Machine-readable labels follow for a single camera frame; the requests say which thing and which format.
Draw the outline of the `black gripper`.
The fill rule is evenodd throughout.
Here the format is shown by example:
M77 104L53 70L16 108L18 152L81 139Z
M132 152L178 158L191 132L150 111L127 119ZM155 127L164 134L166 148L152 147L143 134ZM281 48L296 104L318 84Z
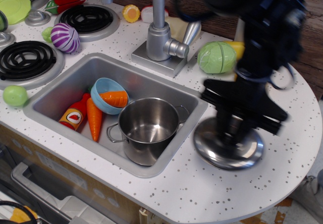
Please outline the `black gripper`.
M235 81L206 79L201 99L213 104L217 109L217 133L223 143L233 143L231 133L232 116L243 121L234 137L241 143L252 129L262 128L278 134L282 122L288 114L267 95L265 83L255 83L238 77Z

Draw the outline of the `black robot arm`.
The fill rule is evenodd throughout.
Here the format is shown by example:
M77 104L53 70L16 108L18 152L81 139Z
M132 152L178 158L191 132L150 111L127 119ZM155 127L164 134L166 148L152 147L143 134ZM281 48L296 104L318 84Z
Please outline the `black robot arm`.
M187 22L212 15L237 15L245 23L243 56L232 82L206 79L201 97L217 109L217 138L226 144L241 142L254 128L276 134L287 113L267 95L265 85L281 67L298 59L304 0L204 0L209 12L188 15L175 0L178 16Z

